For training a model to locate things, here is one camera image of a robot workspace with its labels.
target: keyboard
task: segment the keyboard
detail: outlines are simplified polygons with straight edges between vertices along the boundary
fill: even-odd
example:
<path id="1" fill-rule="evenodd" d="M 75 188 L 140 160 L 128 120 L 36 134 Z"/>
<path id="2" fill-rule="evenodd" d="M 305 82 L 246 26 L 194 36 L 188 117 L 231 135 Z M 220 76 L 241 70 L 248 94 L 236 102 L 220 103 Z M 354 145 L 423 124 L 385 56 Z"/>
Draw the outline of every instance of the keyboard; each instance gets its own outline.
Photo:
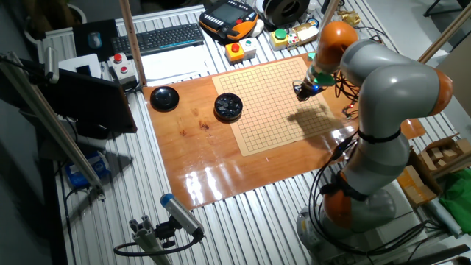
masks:
<path id="1" fill-rule="evenodd" d="M 205 42 L 201 29 L 199 29 L 196 23 L 171 26 L 136 35 L 138 37 L 139 49 L 143 56 L 180 49 L 186 46 L 197 46 Z M 127 58 L 132 58 L 130 42 L 127 40 L 127 36 L 112 38 L 111 43 L 115 54 L 123 52 Z"/>

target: wooden board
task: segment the wooden board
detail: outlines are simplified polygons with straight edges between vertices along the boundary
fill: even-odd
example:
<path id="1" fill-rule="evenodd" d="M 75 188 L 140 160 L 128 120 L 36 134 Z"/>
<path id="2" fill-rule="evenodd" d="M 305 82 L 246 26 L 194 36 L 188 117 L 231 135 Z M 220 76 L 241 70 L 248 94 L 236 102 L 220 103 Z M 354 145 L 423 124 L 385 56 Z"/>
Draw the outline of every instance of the wooden board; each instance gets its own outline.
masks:
<path id="1" fill-rule="evenodd" d="M 321 93 L 304 102 L 294 96 L 293 80 L 307 70 L 297 57 L 213 77 L 219 95 L 242 99 L 241 118 L 230 127 L 243 156 L 340 128 Z"/>
<path id="2" fill-rule="evenodd" d="M 307 54 L 298 57 L 310 64 Z M 328 88 L 322 95 L 344 128 L 244 157 L 230 124 L 214 116 L 218 94 L 213 76 L 171 86 L 180 95 L 180 103 L 168 113 L 151 107 L 149 97 L 155 88 L 145 87 L 143 92 L 171 191 L 190 209 L 318 169 L 336 143 L 358 126 L 341 113 L 350 101 L 343 96 L 337 99 Z M 401 128 L 409 139 L 425 133 L 415 119 L 405 121 Z"/>

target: black lid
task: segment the black lid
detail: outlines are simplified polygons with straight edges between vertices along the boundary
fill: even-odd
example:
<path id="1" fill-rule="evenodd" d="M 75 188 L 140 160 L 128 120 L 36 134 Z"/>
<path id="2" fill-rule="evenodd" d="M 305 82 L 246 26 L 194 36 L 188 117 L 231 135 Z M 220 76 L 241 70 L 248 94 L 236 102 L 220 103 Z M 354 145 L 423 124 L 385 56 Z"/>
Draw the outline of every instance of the black lid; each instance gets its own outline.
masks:
<path id="1" fill-rule="evenodd" d="M 159 87 L 150 94 L 151 106 L 159 111 L 170 111 L 177 107 L 180 96 L 178 92 L 168 86 Z"/>
<path id="2" fill-rule="evenodd" d="M 223 121 L 236 120 L 242 114 L 242 100 L 233 93 L 223 93 L 214 102 L 214 112 Z"/>

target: wooden pole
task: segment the wooden pole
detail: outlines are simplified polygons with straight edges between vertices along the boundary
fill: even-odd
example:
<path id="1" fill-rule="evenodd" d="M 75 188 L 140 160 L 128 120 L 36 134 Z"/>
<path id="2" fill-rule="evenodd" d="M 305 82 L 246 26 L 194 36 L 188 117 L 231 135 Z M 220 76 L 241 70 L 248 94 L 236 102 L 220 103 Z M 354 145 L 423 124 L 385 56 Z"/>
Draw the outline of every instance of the wooden pole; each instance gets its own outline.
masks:
<path id="1" fill-rule="evenodd" d="M 322 30 L 324 29 L 325 25 L 329 24 L 330 21 L 332 21 L 333 14 L 336 12 L 339 2 L 340 0 L 330 1 L 329 5 L 327 6 L 327 10 L 325 11 L 324 17 L 322 18 L 321 23 L 319 25 L 319 35 L 322 35 Z"/>
<path id="2" fill-rule="evenodd" d="M 435 40 L 430 47 L 420 56 L 417 60 L 420 63 L 427 63 L 430 58 L 447 42 L 458 29 L 463 25 L 463 23 L 470 18 L 471 16 L 471 4 L 468 4 L 459 16 L 448 26 L 448 28 L 440 35 L 438 39 Z"/>
<path id="3" fill-rule="evenodd" d="M 132 22 L 132 14 L 130 9 L 129 0 L 119 0 L 121 5 L 121 12 L 123 14 L 124 26 L 126 27 L 127 39 L 130 42 L 132 58 L 138 70 L 139 84 L 142 86 L 147 85 L 146 75 L 144 74 L 144 67 L 142 66 L 141 52 L 139 51 L 138 37 L 135 35 L 134 23 Z"/>

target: green button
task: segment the green button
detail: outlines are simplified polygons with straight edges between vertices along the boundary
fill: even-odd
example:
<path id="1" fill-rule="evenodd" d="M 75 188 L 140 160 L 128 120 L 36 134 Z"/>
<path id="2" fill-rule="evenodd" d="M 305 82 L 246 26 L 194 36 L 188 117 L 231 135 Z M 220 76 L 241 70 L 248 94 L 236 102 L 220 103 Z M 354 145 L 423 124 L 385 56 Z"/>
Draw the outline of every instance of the green button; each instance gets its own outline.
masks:
<path id="1" fill-rule="evenodd" d="M 286 31 L 284 29 L 275 30 L 275 38 L 278 40 L 284 40 L 286 38 Z"/>

